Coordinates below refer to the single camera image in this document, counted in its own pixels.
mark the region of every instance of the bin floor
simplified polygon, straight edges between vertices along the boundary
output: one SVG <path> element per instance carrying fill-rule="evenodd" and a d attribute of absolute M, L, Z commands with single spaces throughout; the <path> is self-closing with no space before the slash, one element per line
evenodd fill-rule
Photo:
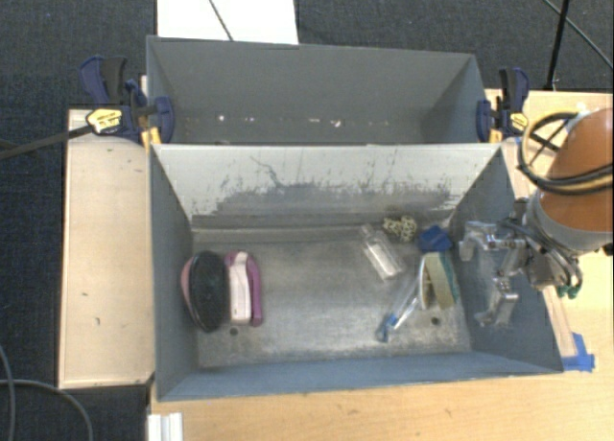
<path fill-rule="evenodd" d="M 388 344 L 378 342 L 375 331 L 402 281 L 382 281 L 357 238 L 274 243 L 249 238 L 219 245 L 204 244 L 206 232 L 198 233 L 195 252 L 243 248 L 253 255 L 262 276 L 264 316 L 257 328 L 225 324 L 210 334 L 198 332 L 201 368 L 470 351 L 460 301 L 445 311 L 437 305 L 417 311 Z M 397 249 L 410 268 L 417 265 L 417 248 Z"/>

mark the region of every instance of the wooden table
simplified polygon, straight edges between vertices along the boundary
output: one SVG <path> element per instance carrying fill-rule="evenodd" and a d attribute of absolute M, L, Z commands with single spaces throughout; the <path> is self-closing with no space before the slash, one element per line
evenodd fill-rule
<path fill-rule="evenodd" d="M 498 91 L 488 91 L 493 98 Z M 611 95 L 532 92 L 525 112 L 612 106 Z M 522 184 L 522 178 L 514 177 Z M 183 413 L 197 440 L 587 440 L 614 439 L 612 259 L 582 257 L 579 298 L 565 299 L 573 331 L 597 357 L 592 374 L 439 383 L 370 390 L 159 404 Z"/>

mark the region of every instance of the blue clamp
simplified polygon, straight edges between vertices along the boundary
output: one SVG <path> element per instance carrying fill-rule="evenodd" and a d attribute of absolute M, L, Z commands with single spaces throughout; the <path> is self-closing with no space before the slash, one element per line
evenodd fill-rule
<path fill-rule="evenodd" d="M 452 248 L 452 241 L 448 234 L 434 224 L 418 235 L 418 248 L 426 252 L 444 252 Z"/>
<path fill-rule="evenodd" d="M 175 130 L 175 112 L 171 100 L 169 97 L 157 97 L 152 106 L 147 106 L 147 97 L 138 83 L 135 80 L 124 82 L 125 66 L 125 58 L 93 56 L 86 59 L 79 69 L 83 89 L 90 95 L 95 106 L 112 106 L 122 113 L 120 128 L 95 132 L 140 143 L 140 134 L 146 128 L 139 123 L 139 118 L 147 117 L 148 122 L 145 124 L 159 128 L 162 143 L 169 143 Z"/>
<path fill-rule="evenodd" d="M 526 126 L 522 109 L 529 97 L 529 77 L 517 67 L 500 69 L 499 76 L 503 96 L 497 97 L 497 108 L 493 109 L 491 102 L 486 99 L 478 102 L 476 131 L 482 142 L 489 141 L 492 130 L 499 131 L 501 137 L 506 139 L 522 135 Z"/>
<path fill-rule="evenodd" d="M 595 355 L 588 354 L 581 334 L 572 332 L 578 354 L 571 358 L 561 358 L 565 371 L 586 371 L 592 373 L 595 369 Z"/>

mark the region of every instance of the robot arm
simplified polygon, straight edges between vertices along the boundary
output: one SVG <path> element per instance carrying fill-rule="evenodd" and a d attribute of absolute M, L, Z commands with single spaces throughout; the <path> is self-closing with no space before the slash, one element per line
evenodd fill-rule
<path fill-rule="evenodd" d="M 565 121 L 569 134 L 545 176 L 528 160 L 533 133 L 549 123 Z M 521 274 L 536 290 L 556 286 L 559 295 L 576 297 L 582 284 L 578 256 L 612 246 L 612 109 L 586 116 L 556 113 L 530 123 L 518 152 L 521 170 L 537 189 L 519 199 L 509 219 L 498 224 L 470 221 L 459 244 L 460 258 L 471 260 L 474 249 L 505 251 L 492 277 L 487 311 L 476 318 L 483 325 L 505 325 L 518 294 L 510 278 Z"/>

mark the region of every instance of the yellow clamp label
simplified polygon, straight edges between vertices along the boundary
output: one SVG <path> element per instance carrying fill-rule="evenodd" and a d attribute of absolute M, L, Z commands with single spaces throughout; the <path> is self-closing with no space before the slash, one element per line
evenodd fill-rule
<path fill-rule="evenodd" d="M 85 120 L 96 134 L 112 134 L 122 126 L 122 111 L 114 108 L 98 108 Z"/>
<path fill-rule="evenodd" d="M 511 125 L 518 130 L 525 130 L 529 125 L 529 119 L 522 112 L 514 112 L 509 116 Z"/>

